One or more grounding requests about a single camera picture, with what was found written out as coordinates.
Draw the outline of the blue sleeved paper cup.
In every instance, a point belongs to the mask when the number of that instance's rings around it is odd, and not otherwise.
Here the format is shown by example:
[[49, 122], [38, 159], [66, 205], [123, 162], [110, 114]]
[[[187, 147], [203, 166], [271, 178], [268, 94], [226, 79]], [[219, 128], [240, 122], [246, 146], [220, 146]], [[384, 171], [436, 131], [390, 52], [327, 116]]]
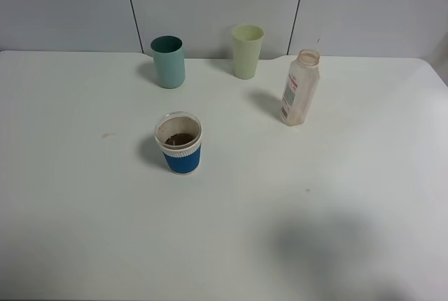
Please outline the blue sleeved paper cup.
[[174, 173], [190, 174], [199, 166], [202, 126], [193, 114], [177, 111], [164, 115], [155, 126], [154, 137]]

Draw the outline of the pale green plastic cup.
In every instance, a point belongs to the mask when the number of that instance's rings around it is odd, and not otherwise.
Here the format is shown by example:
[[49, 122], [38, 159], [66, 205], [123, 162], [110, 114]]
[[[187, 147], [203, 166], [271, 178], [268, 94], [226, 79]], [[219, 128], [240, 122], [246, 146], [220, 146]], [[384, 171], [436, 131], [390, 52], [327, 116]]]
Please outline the pale green plastic cup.
[[232, 30], [234, 75], [242, 80], [255, 76], [264, 39], [264, 31], [252, 24], [237, 25]]

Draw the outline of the clear plastic drink bottle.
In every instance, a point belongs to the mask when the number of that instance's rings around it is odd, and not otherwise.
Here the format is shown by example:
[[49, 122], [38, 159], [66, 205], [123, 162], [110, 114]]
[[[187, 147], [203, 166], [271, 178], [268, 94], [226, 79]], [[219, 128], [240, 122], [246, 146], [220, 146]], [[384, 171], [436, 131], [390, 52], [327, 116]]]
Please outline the clear plastic drink bottle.
[[281, 118], [287, 126], [305, 121], [320, 79], [319, 61], [316, 50], [303, 49], [290, 63], [281, 100]]

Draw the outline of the teal plastic cup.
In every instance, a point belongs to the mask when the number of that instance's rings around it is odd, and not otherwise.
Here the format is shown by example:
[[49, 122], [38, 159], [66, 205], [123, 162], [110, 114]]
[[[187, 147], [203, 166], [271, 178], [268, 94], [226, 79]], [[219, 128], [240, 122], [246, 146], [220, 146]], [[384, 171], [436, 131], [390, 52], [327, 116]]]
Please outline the teal plastic cup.
[[186, 78], [182, 40], [160, 36], [151, 42], [150, 48], [160, 84], [169, 89], [180, 87]]

